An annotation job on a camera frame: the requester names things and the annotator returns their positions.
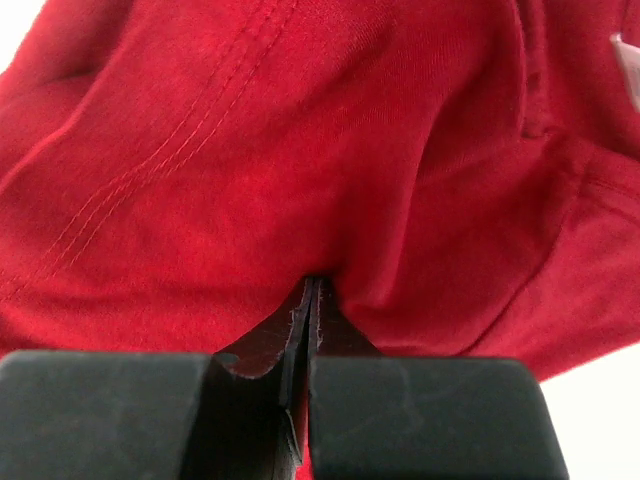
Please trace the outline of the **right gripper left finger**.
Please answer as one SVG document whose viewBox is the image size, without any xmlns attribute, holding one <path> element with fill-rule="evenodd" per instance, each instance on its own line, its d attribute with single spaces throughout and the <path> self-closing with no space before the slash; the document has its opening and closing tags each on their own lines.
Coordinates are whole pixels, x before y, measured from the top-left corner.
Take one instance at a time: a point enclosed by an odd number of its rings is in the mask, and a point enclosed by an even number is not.
<svg viewBox="0 0 640 480">
<path fill-rule="evenodd" d="M 5 479 L 291 479 L 308 313 L 296 286 L 214 354 L 18 351 L 1 362 Z"/>
</svg>

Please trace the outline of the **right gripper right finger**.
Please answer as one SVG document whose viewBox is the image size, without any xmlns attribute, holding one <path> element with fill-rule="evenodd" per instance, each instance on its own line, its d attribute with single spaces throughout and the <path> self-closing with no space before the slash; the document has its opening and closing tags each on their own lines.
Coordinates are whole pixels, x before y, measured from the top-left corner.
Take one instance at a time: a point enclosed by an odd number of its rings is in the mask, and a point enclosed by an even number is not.
<svg viewBox="0 0 640 480">
<path fill-rule="evenodd" d="M 382 354 L 325 280 L 309 311 L 317 479 L 565 479 L 539 383 L 520 362 Z"/>
</svg>

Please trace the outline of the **red t-shirt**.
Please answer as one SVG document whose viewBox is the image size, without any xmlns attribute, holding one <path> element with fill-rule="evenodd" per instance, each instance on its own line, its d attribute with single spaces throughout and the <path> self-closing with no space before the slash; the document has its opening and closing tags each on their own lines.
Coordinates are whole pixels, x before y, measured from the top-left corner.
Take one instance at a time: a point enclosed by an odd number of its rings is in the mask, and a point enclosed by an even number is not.
<svg viewBox="0 0 640 480">
<path fill-rule="evenodd" d="M 49 1 L 1 76 L 1 362 L 214 354 L 300 283 L 540 382 L 639 339 L 635 1 Z"/>
</svg>

